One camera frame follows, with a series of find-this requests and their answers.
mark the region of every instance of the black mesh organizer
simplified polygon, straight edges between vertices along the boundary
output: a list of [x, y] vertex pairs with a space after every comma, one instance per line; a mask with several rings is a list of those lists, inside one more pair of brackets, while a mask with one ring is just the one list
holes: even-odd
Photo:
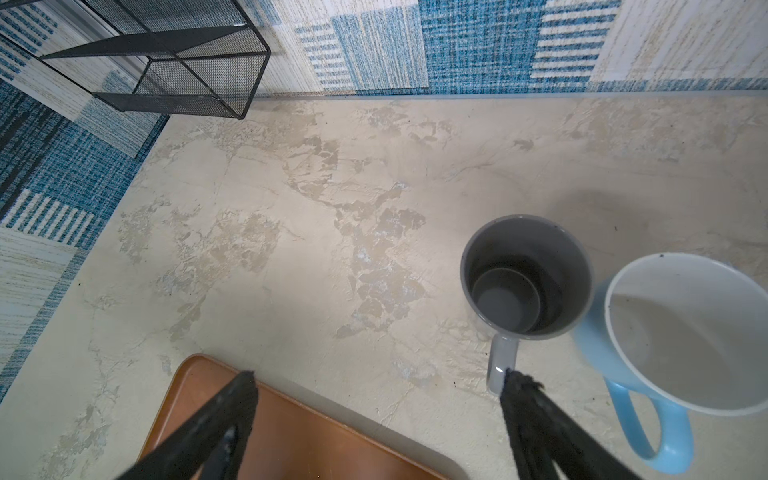
[[119, 111], [245, 117], [270, 48], [237, 0], [81, 1], [119, 35], [41, 56], [44, 63], [141, 55], [147, 67], [131, 93], [93, 95]]

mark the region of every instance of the brown tray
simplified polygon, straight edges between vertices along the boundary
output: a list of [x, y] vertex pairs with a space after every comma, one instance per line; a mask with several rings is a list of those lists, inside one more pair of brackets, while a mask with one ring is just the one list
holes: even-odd
[[[139, 458], [189, 419], [237, 370], [202, 354], [176, 371]], [[259, 404], [239, 480], [447, 480], [381, 443], [257, 382]]]

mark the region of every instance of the mug handle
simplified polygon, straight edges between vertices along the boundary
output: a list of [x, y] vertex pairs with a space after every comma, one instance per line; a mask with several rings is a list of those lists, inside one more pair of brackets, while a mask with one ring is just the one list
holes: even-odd
[[648, 397], [654, 404], [661, 426], [659, 451], [654, 452], [634, 411], [629, 389], [609, 379], [605, 379], [605, 385], [611, 394], [621, 429], [634, 452], [659, 472], [674, 475], [688, 470], [694, 459], [694, 434], [690, 429], [688, 411], [670, 400]]
[[496, 396], [502, 394], [504, 377], [507, 369], [514, 370], [518, 358], [518, 339], [508, 339], [496, 333], [491, 342], [491, 354], [488, 356], [488, 391]]

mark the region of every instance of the blue mug handle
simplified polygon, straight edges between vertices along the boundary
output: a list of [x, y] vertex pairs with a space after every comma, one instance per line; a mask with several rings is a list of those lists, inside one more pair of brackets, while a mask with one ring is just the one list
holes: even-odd
[[694, 459], [694, 434], [690, 430], [688, 411], [667, 399], [649, 397], [661, 425], [659, 451], [654, 452], [634, 411], [629, 389], [609, 379], [605, 379], [605, 385], [611, 394], [621, 429], [634, 452], [659, 472], [674, 475], [688, 470]]

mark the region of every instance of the mug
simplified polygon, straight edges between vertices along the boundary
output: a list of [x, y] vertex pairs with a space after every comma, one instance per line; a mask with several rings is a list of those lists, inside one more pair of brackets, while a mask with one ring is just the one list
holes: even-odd
[[[621, 428], [651, 468], [688, 470], [688, 410], [746, 415], [768, 406], [768, 293], [723, 263], [658, 253], [628, 264], [595, 293], [573, 337], [604, 378]], [[630, 400], [659, 417], [657, 452]]]
[[491, 393], [501, 395], [506, 370], [515, 369], [520, 339], [561, 335], [584, 315], [593, 277], [578, 240], [545, 218], [497, 218], [472, 236], [462, 254], [462, 289], [497, 332], [488, 358]]

